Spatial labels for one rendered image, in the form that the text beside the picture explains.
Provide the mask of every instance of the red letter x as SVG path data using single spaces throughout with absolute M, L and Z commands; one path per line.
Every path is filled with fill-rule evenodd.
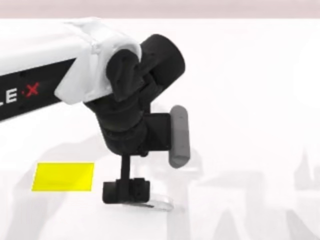
M 27 97 L 30 97 L 31 95 L 38 95 L 37 87 L 39 86 L 39 83 L 36 82 L 33 86 L 27 85 L 26 87 L 29 89 Z

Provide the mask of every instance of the black label panel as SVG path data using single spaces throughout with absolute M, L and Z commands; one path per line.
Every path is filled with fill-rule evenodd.
M 0 76 L 0 121 L 60 102 L 55 89 L 74 61 Z

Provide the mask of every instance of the yellow block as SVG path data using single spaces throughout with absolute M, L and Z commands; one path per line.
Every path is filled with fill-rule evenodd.
M 41 162 L 37 164 L 32 191 L 91 191 L 94 163 Z

